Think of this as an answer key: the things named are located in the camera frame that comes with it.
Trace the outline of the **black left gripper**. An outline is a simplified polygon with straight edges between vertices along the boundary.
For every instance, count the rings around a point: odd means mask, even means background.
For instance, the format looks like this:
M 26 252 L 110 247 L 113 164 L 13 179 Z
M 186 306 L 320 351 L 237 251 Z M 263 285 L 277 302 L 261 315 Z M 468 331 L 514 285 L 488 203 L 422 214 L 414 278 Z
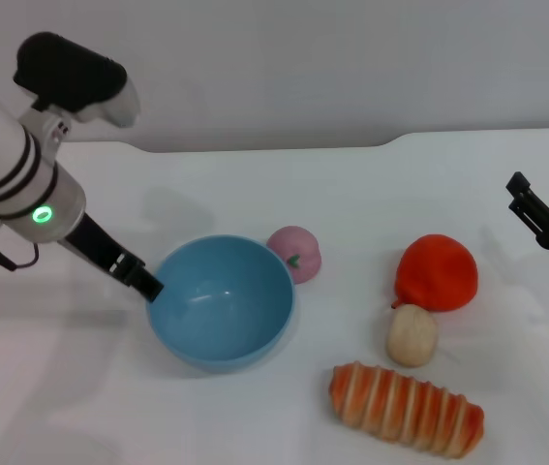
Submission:
M 136 290 L 148 302 L 153 302 L 164 288 L 141 259 L 124 253 L 123 247 L 87 213 L 63 238 L 63 245 L 116 281 Z

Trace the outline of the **blue bowl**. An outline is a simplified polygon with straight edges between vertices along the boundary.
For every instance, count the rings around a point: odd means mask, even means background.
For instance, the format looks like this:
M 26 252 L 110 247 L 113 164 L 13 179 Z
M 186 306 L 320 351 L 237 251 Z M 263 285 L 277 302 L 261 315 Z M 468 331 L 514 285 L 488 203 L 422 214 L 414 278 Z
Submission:
M 261 360 L 294 313 L 287 266 L 247 237 L 188 242 L 161 262 L 155 276 L 164 288 L 147 306 L 153 332 L 172 354 L 204 371 L 236 371 Z

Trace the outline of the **beige potato toy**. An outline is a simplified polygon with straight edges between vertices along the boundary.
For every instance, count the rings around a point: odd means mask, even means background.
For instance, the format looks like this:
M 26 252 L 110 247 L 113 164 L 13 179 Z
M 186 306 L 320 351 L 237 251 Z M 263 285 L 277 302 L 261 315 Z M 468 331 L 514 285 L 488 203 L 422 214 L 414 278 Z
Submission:
M 397 307 L 386 337 L 386 352 L 396 363 L 415 368 L 427 364 L 438 347 L 439 327 L 432 314 L 413 304 Z

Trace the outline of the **pink peach bun toy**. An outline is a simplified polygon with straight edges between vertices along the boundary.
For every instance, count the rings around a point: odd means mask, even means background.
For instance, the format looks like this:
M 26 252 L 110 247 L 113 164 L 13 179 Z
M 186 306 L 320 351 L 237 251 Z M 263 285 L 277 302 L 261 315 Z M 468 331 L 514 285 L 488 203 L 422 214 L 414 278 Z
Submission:
M 295 284 L 312 280 L 320 271 L 322 259 L 319 243 L 304 228 L 280 228 L 268 238 L 266 246 L 286 264 Z

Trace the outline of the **orange striped bread loaf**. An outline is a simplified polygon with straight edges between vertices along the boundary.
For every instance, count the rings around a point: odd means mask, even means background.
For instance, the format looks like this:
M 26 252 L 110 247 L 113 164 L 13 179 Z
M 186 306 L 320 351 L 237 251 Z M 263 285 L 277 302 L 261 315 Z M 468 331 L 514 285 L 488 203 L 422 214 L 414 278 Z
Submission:
M 465 457 L 484 436 L 484 411 L 465 395 L 380 366 L 334 367 L 328 394 L 345 426 L 444 458 Z

